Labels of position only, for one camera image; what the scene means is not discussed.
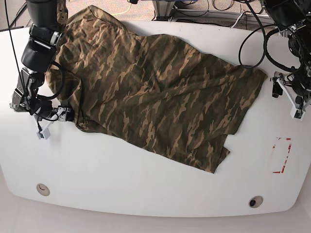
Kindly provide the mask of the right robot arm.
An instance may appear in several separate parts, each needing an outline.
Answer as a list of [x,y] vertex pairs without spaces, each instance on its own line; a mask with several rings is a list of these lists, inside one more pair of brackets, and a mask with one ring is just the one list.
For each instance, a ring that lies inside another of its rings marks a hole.
[[[24,67],[19,70],[10,107],[15,112],[28,112],[37,122],[73,121],[74,112],[68,102],[52,107],[52,100],[61,94],[65,84],[65,69],[55,61],[55,56],[68,19],[66,2],[28,0],[26,7],[32,25],[21,58]],[[51,66],[57,67],[61,73],[60,85],[52,96],[39,95],[39,87],[44,84],[45,73]]]

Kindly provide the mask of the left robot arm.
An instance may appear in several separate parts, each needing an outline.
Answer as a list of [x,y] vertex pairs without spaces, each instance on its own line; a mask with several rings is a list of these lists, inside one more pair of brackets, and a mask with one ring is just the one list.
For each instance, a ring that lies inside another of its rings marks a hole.
[[291,54],[300,62],[298,68],[286,67],[275,61],[269,52],[265,53],[273,65],[286,72],[275,72],[272,97],[278,98],[285,93],[292,104],[292,118],[301,120],[311,104],[311,2],[262,0],[260,3],[276,25],[276,29],[267,34],[264,49],[272,35],[285,33]]

